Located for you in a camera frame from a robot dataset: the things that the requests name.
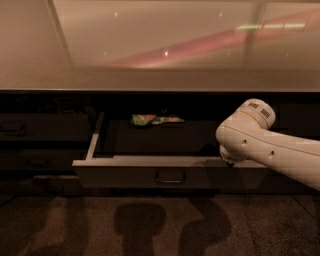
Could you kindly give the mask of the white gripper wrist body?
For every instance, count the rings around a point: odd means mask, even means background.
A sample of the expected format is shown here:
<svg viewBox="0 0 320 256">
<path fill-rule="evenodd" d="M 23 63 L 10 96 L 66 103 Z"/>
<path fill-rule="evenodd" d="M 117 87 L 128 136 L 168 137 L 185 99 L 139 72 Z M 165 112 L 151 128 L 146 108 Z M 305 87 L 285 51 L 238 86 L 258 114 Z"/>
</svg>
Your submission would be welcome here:
<svg viewBox="0 0 320 256">
<path fill-rule="evenodd" d="M 229 164 L 241 163 L 246 160 L 246 158 L 238 152 L 231 151 L 230 149 L 220 146 L 220 155 L 222 159 Z"/>
</svg>

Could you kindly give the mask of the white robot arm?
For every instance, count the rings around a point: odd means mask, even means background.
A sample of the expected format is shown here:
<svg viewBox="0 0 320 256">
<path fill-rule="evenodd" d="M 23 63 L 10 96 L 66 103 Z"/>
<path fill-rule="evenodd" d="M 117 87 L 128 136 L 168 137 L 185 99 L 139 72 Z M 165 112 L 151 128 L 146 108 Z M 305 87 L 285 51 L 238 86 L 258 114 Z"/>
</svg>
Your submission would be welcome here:
<svg viewBox="0 0 320 256">
<path fill-rule="evenodd" d="M 225 162 L 252 160 L 320 190 L 320 142 L 270 131 L 274 110 L 260 99 L 246 100 L 217 128 Z"/>
</svg>

